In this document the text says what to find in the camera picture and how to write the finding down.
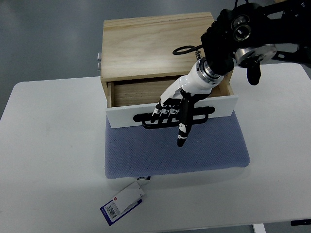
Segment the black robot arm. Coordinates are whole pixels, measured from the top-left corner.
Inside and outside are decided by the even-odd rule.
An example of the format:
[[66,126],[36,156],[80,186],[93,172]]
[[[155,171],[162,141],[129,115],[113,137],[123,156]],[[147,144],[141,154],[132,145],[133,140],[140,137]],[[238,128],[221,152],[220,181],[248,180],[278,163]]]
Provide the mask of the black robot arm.
[[223,9],[201,36],[199,46],[182,46],[182,55],[203,49],[213,74],[225,75],[234,64],[247,69],[251,85],[257,85],[264,59],[311,66],[311,2],[287,0],[268,6],[246,2]]

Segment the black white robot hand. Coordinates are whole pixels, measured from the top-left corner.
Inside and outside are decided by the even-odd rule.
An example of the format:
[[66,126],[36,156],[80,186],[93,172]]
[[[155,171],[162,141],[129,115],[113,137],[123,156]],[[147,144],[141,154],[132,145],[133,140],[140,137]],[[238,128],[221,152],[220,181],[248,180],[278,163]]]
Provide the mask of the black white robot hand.
[[191,131],[195,103],[207,98],[223,78],[224,75],[211,70],[205,57],[199,59],[187,75],[178,78],[161,94],[151,123],[156,120],[162,123],[163,119],[178,115],[177,145],[182,147]]

